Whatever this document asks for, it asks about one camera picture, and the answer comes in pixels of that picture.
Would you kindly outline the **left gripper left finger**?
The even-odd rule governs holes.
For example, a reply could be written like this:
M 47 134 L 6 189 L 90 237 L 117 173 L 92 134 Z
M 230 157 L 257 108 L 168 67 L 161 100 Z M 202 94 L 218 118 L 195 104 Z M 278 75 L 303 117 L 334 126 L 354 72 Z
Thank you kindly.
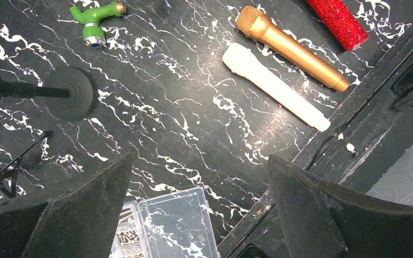
M 131 154 L 0 205 L 0 257 L 108 257 Z

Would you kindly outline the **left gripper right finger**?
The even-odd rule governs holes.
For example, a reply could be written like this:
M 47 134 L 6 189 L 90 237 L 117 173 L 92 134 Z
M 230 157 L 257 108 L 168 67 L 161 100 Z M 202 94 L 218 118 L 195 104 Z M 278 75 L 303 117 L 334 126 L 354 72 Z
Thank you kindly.
M 413 257 L 413 206 L 350 190 L 277 155 L 267 167 L 291 257 Z

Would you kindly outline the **black tripod shock mount stand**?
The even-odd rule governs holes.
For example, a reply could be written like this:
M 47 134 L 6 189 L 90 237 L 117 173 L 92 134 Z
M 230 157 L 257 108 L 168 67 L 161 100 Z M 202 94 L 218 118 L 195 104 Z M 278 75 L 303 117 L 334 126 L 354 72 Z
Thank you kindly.
M 43 180 L 49 175 L 46 165 L 55 159 L 48 154 L 52 135 L 52 130 L 43 131 L 13 147 L 0 143 L 0 204 L 49 186 Z

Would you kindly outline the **black round base clip stand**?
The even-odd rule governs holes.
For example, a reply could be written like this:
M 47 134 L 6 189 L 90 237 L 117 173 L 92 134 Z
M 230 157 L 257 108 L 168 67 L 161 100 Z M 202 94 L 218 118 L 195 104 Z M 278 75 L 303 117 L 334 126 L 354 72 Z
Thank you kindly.
M 3 98 L 33 99 L 43 97 L 50 114 L 62 120 L 75 121 L 93 109 L 96 88 L 90 76 L 77 67 L 57 68 L 39 87 L 25 82 L 8 82 L 0 77 L 0 100 Z

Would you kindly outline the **pink microphone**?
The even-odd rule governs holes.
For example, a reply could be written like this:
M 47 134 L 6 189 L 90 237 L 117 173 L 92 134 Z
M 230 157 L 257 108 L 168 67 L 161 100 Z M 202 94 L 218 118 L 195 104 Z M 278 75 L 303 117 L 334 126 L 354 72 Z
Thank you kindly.
M 322 112 L 260 63 L 250 49 L 232 43 L 222 60 L 233 73 L 254 83 L 309 126 L 320 132 L 330 127 L 331 122 Z

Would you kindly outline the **red glitter microphone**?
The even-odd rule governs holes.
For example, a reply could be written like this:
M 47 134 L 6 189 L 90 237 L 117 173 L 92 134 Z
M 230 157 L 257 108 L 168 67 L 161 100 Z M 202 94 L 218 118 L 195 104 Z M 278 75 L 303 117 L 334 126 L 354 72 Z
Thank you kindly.
M 344 50 L 352 51 L 362 45 L 369 35 L 349 8 L 340 0 L 307 0 Z

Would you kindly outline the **gold microphone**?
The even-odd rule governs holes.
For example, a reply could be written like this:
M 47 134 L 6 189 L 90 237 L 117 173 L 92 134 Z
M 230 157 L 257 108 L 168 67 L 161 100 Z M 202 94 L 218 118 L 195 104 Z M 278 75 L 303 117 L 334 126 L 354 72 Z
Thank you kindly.
M 249 5 L 244 7 L 236 25 L 244 35 L 275 50 L 324 86 L 337 92 L 349 87 L 350 83 L 338 70 L 274 25 L 263 11 Z

